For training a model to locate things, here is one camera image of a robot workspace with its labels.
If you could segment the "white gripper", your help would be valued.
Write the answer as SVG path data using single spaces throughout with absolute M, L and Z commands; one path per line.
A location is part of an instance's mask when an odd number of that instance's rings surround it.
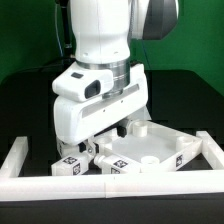
M 68 69 L 89 70 L 77 63 Z M 53 109 L 56 136 L 70 145 L 80 143 L 80 152 L 94 157 L 96 145 L 86 139 L 143 108 L 147 100 L 148 88 L 142 64 L 131 68 L 130 84 L 123 89 L 123 93 L 109 99 L 104 99 L 102 94 L 85 102 L 76 102 L 58 95 Z M 128 127 L 128 120 L 120 121 L 118 136 L 124 138 Z

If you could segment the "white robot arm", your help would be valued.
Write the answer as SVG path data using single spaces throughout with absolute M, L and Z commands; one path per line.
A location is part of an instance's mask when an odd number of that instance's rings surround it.
M 145 107 L 144 65 L 130 63 L 132 39 L 174 29 L 178 0 L 71 0 L 75 62 L 52 83 L 56 137 L 76 146 Z

